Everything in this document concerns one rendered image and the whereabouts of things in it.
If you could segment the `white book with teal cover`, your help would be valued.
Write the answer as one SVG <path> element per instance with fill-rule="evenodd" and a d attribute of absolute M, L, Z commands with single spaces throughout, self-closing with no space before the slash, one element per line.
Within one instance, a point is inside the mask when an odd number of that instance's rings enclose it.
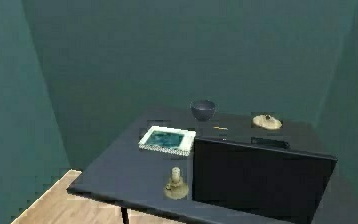
<path fill-rule="evenodd" d="M 151 126 L 138 143 L 143 150 L 189 156 L 196 137 L 195 131 Z"/>

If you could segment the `beige candlestick with candle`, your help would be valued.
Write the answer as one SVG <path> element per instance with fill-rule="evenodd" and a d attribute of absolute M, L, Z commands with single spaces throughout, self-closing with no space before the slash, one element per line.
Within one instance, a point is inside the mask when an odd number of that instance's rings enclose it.
<path fill-rule="evenodd" d="M 189 187 L 181 175 L 179 167 L 171 169 L 171 177 L 164 187 L 164 194 L 167 198 L 173 200 L 183 199 L 188 195 Z"/>

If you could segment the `dark blue bowl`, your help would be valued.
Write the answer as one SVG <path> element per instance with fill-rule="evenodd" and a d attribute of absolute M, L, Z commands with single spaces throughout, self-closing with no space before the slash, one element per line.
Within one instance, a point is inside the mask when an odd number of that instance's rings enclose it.
<path fill-rule="evenodd" d="M 214 116 L 216 104 L 210 100 L 196 100 L 190 104 L 190 109 L 196 120 L 205 122 Z"/>

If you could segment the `black table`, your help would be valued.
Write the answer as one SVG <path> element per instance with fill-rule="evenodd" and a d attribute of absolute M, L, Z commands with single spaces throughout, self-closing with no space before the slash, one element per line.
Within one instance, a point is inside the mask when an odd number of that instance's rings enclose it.
<path fill-rule="evenodd" d="M 183 157 L 138 148 L 140 137 L 152 125 L 193 129 L 196 139 L 327 154 L 313 129 L 304 123 L 288 122 L 281 130 L 271 132 L 253 127 L 248 116 L 217 113 L 207 122 L 198 122 L 188 110 L 153 108 L 136 119 L 95 159 L 69 186 L 69 192 L 186 224 L 293 224 L 195 201 L 192 198 L 193 152 Z M 217 130 L 214 126 L 229 130 Z M 164 194 L 174 167 L 180 168 L 189 187 L 188 195 L 179 200 Z M 358 224 L 358 198 L 340 177 L 339 162 L 311 224 Z"/>

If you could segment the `beige round dish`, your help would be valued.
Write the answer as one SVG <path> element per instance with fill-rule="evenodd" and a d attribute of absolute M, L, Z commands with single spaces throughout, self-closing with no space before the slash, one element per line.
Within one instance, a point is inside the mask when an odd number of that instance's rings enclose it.
<path fill-rule="evenodd" d="M 282 122 L 271 115 L 257 115 L 252 121 L 256 126 L 267 130 L 278 130 L 282 127 Z"/>

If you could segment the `black open laptop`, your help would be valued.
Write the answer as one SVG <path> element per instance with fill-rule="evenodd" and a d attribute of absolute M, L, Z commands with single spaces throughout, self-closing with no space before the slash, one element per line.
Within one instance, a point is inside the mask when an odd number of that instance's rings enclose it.
<path fill-rule="evenodd" d="M 337 162 L 327 154 L 197 138 L 192 198 L 293 224 L 311 224 Z"/>

